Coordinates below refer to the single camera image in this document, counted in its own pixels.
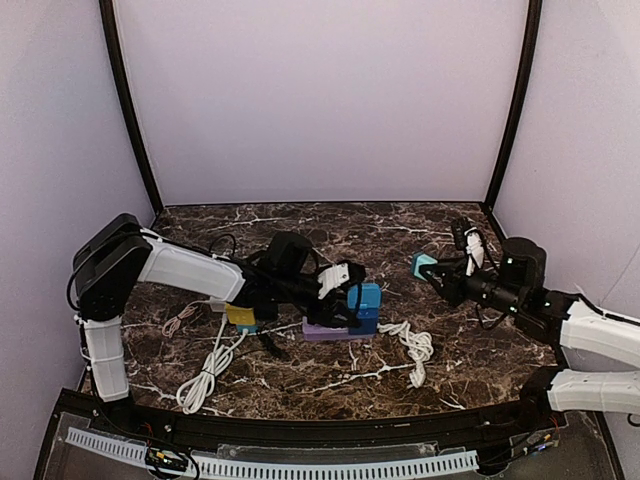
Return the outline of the purple power strip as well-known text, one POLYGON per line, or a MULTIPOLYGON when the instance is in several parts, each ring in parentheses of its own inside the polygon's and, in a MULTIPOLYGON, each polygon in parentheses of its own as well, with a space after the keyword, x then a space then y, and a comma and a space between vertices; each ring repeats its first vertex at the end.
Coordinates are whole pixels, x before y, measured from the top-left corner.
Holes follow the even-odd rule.
POLYGON ((309 342, 361 340, 373 337, 373 334, 355 334, 348 328, 329 328, 310 324, 306 317, 302 319, 303 337, 309 342))

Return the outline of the teal small charger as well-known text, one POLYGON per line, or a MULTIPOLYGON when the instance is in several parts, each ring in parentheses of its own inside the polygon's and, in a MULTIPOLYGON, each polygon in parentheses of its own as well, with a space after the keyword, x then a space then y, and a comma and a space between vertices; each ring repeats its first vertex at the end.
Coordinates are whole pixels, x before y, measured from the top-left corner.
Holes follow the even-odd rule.
POLYGON ((433 265, 436 265, 436 264, 437 264, 436 259, 434 259, 433 257, 425 253, 418 252, 414 254, 412 257, 410 270, 414 277, 427 281, 428 277, 430 276, 430 269, 432 268, 433 265), (423 274, 421 272, 422 267, 426 268, 426 274, 423 274))

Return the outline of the yellow cube plug adapter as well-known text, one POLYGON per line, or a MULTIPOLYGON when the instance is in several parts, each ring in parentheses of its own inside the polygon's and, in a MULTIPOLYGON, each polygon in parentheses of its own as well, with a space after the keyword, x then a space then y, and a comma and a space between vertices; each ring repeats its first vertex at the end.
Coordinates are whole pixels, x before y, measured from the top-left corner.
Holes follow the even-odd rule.
POLYGON ((228 321, 233 325, 255 326, 256 318, 253 308, 237 307, 231 304, 225 305, 225 313, 228 321))

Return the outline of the dark blue cube adapter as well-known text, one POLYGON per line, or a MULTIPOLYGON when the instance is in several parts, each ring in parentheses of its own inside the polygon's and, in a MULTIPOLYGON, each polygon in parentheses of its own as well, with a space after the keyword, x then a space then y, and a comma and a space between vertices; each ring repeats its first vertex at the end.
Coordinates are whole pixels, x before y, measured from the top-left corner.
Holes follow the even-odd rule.
POLYGON ((379 310, 378 309, 361 309, 357 313, 359 325, 357 327, 349 327, 350 336, 373 336, 378 329, 379 310))

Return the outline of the blue small charger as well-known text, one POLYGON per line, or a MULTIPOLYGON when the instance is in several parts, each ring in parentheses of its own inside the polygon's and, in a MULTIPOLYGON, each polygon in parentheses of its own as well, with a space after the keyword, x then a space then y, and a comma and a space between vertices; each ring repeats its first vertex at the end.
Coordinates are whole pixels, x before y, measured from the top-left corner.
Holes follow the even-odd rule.
POLYGON ((382 303, 382 292, 376 283, 362 283, 352 286, 347 292, 347 306, 358 314, 365 310, 378 310, 382 303))

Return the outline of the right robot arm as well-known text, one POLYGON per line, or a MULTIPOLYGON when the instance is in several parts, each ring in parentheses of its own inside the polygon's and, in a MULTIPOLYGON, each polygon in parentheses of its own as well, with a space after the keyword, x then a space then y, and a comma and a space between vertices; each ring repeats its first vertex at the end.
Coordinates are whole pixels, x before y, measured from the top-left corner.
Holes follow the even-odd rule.
POLYGON ((582 293, 545 287, 546 251, 524 237, 501 244, 493 259, 482 232, 468 219, 451 225, 459 256, 438 259, 424 253, 412 258, 411 272, 428 282, 450 306, 471 302, 476 311, 499 316, 481 320, 495 329, 505 319, 527 337, 555 349, 594 353, 627 365, 618 372, 582 372, 561 363, 538 368, 520 391, 526 418, 553 412, 639 412, 639 321, 597 306, 582 293))

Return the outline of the teal power strip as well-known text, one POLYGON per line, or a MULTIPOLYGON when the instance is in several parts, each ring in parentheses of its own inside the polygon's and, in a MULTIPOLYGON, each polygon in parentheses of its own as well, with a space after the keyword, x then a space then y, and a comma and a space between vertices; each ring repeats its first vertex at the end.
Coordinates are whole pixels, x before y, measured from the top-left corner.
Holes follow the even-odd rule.
POLYGON ((259 331, 260 327, 256 324, 253 325, 244 325, 244 324, 237 324, 236 325, 236 330, 242 334, 243 332, 247 332, 248 334, 255 334, 259 331))

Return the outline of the black power adapter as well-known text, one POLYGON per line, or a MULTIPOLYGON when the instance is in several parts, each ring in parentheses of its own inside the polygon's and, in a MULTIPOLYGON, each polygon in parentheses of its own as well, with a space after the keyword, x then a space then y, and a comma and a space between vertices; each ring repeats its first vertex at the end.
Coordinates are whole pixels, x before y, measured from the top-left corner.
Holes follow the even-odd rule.
POLYGON ((257 337, 264 347, 276 359, 284 358, 284 351, 278 347, 267 332, 268 327, 278 319, 278 306, 266 305, 255 309, 255 318, 258 326, 257 337))

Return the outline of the white USB charger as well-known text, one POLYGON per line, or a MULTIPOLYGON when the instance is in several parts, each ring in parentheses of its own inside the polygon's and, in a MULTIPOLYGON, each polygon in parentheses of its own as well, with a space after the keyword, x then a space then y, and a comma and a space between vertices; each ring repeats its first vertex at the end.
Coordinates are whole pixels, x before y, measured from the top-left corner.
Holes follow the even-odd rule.
POLYGON ((224 301, 213 297, 209 298, 208 305, 214 313, 223 313, 226 309, 226 303, 224 301))

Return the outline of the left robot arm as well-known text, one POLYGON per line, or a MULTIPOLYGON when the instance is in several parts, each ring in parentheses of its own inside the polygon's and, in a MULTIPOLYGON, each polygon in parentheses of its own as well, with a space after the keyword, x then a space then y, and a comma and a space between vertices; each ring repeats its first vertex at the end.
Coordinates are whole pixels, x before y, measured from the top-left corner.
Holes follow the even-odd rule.
POLYGON ((260 319, 288 305, 315 325, 356 327, 366 277, 349 259, 321 263, 311 241, 293 231, 238 257, 170 240, 122 213, 75 253, 66 295, 95 394, 110 403, 130 395, 122 322, 145 293, 181 292, 260 319))

